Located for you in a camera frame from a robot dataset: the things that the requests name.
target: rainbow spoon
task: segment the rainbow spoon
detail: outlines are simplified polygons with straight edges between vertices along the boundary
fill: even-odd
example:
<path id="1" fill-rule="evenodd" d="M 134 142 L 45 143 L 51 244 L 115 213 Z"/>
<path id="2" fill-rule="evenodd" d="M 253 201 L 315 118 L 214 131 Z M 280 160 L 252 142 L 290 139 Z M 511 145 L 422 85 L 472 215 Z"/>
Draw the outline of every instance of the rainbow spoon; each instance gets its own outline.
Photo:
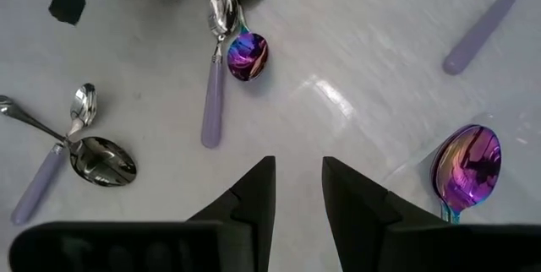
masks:
<path id="1" fill-rule="evenodd" d="M 500 141 L 489 128 L 468 125 L 449 137 L 431 170 L 434 190 L 442 202 L 441 217 L 458 224 L 463 210 L 492 193 L 500 167 Z"/>
<path id="2" fill-rule="evenodd" d="M 269 57 L 269 47 L 263 36 L 248 29 L 240 3 L 238 3 L 238 18 L 241 25 L 240 34 L 229 47 L 227 65 L 235 78 L 250 81 L 263 72 Z"/>

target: spoon handle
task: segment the spoon handle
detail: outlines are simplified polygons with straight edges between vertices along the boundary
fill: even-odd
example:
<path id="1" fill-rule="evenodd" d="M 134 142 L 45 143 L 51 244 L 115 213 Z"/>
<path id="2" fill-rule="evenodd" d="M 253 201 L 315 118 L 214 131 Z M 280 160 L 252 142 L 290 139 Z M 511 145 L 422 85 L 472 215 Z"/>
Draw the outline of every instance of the spoon handle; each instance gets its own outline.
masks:
<path id="1" fill-rule="evenodd" d="M 63 142 L 64 140 L 63 136 L 53 132 L 52 129 L 35 120 L 31 115 L 27 114 L 20 106 L 15 104 L 15 102 L 11 100 L 11 98 L 5 95 L 0 95 L 0 112 L 5 116 L 29 124 L 34 128 L 38 128 L 41 131 L 50 134 L 51 136 L 53 136 L 53 138 L 59 141 Z"/>
<path id="2" fill-rule="evenodd" d="M 216 51 L 220 51 L 218 42 Z M 221 109 L 223 104 L 223 69 L 221 67 L 221 53 L 215 53 L 210 65 L 209 83 L 206 89 L 205 114 L 203 116 L 203 129 L 201 143 L 213 149 L 221 139 Z"/>
<path id="3" fill-rule="evenodd" d="M 466 33 L 443 62 L 448 74 L 459 74 L 477 55 L 490 35 L 507 15 L 515 0 L 497 0 L 489 11 Z"/>
<path id="4" fill-rule="evenodd" d="M 41 164 L 40 169 L 37 171 L 30 185 L 26 188 L 23 197 L 21 197 L 17 207 L 15 207 L 15 210 L 11 214 L 11 221 L 15 225 L 23 225 L 26 223 L 36 210 L 43 194 L 62 164 L 63 150 L 64 147 L 62 145 L 55 144 Z"/>

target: white countertop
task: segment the white countertop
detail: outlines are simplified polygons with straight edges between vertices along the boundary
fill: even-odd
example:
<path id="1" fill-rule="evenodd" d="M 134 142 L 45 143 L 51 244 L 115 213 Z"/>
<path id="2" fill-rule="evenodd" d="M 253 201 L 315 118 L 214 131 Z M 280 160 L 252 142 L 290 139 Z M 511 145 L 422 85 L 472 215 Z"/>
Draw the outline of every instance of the white countertop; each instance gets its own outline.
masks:
<path id="1" fill-rule="evenodd" d="M 76 28 L 48 13 L 50 1 L 0 0 L 0 93 L 63 132 L 74 92 L 93 83 L 98 116 L 81 135 L 125 147 L 139 175 L 125 188 L 99 188 L 66 163 L 31 225 L 185 220 L 275 155 L 272 272 L 340 270 L 324 155 L 385 185 L 436 136 L 541 81 L 541 0 L 518 0 L 456 77 L 440 64 L 494 0 L 262 0 L 246 16 L 270 44 L 267 69 L 249 84 L 227 75 L 223 138 L 207 150 L 199 134 L 215 45 L 209 0 L 87 0 Z M 0 270 L 23 230 L 10 212 L 52 145 L 0 117 Z M 417 189 L 408 199 L 428 195 Z"/>

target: purple plastic handle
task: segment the purple plastic handle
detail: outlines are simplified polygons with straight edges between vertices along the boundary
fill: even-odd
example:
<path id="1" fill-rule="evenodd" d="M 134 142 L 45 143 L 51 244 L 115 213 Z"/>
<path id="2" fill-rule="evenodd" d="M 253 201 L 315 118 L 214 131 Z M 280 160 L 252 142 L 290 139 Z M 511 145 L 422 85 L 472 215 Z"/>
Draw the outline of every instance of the purple plastic handle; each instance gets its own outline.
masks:
<path id="1" fill-rule="evenodd" d="M 64 147 L 62 147 L 62 145 L 55 144 L 49 152 L 49 155 L 47 155 L 43 163 L 41 163 L 40 169 L 37 171 L 30 185 L 26 188 L 23 197 L 21 197 L 17 207 L 11 214 L 11 222 L 15 225 L 23 225 L 26 223 L 36 210 L 41 197 L 43 197 L 43 194 L 49 187 L 49 183 L 51 183 L 51 180 L 60 169 L 60 165 L 63 162 L 63 150 Z"/>
<path id="2" fill-rule="evenodd" d="M 509 12 L 515 0 L 497 0 L 489 11 L 466 33 L 443 62 L 448 74 L 459 74 L 473 60 L 490 35 Z"/>
<path id="3" fill-rule="evenodd" d="M 201 143 L 214 149 L 221 139 L 221 106 L 223 104 L 223 69 L 221 57 L 215 58 L 210 66 L 209 83 L 206 89 L 205 114 Z"/>

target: cutlery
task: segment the cutlery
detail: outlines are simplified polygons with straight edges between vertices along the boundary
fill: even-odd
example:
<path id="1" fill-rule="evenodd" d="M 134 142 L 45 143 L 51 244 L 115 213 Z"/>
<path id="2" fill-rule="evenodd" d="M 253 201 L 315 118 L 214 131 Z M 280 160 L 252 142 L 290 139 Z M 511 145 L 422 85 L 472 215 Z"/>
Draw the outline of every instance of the cutlery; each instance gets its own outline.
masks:
<path id="1" fill-rule="evenodd" d="M 489 128 L 469 125 L 447 139 L 431 169 L 434 190 L 442 202 L 442 218 L 458 224 L 463 210 L 492 193 L 500 168 L 500 141 Z"/>
<path id="2" fill-rule="evenodd" d="M 42 127 L 35 119 L 29 117 L 18 106 L 8 103 L 9 100 L 3 100 L 3 106 L 6 106 L 5 111 L 2 113 L 9 113 L 9 116 L 17 118 L 23 122 L 37 123 L 37 127 Z M 92 123 L 92 120 L 96 116 L 96 89 L 92 84 L 85 84 L 75 93 L 75 97 L 70 108 L 70 115 L 72 118 L 72 126 L 65 138 L 61 138 L 63 141 L 61 144 L 55 144 L 46 159 L 41 163 L 38 172 L 35 174 L 34 179 L 27 187 L 25 193 L 17 203 L 14 211 L 11 214 L 11 221 L 15 225 L 22 225 L 26 223 L 37 209 L 37 205 L 40 203 L 41 198 L 47 191 L 52 179 L 57 175 L 60 166 L 63 161 L 63 143 L 69 140 L 69 137 L 74 133 L 77 133 L 84 127 L 87 127 Z M 51 133 L 55 138 L 58 138 L 56 133 Z"/>
<path id="3" fill-rule="evenodd" d="M 240 34 L 229 47 L 227 65 L 235 78 L 250 81 L 263 72 L 269 56 L 269 47 L 263 36 L 251 32 L 246 25 L 240 3 L 238 3 L 238 19 Z"/>
<path id="4" fill-rule="evenodd" d="M 11 219 L 16 225 L 24 224 L 36 209 L 36 205 L 39 203 L 60 165 L 61 160 L 59 157 L 61 157 L 64 147 L 68 147 L 70 151 L 69 159 L 75 172 L 88 182 L 100 186 L 117 187 L 132 182 L 136 177 L 137 172 L 134 161 L 124 150 L 109 140 L 89 137 L 72 143 L 68 138 L 55 133 L 50 128 L 35 120 L 5 95 L 0 95 L 0 112 L 5 116 L 39 128 L 60 141 L 60 144 L 55 144 L 52 149 L 54 155 L 49 153 L 19 201 L 17 208 L 12 213 Z M 88 115 L 86 112 L 80 112 L 78 115 L 82 116 L 81 119 L 92 118 L 84 116 Z"/>
<path id="5" fill-rule="evenodd" d="M 209 27 L 216 37 L 209 82 L 206 90 L 205 114 L 201 143 L 213 149 L 221 140 L 221 110 L 223 105 L 223 68 L 221 45 L 238 26 L 237 0 L 210 0 Z"/>
<path id="6" fill-rule="evenodd" d="M 466 33 L 443 62 L 448 74 L 459 74 L 477 55 L 490 35 L 507 15 L 516 0 L 497 0 L 484 16 Z"/>

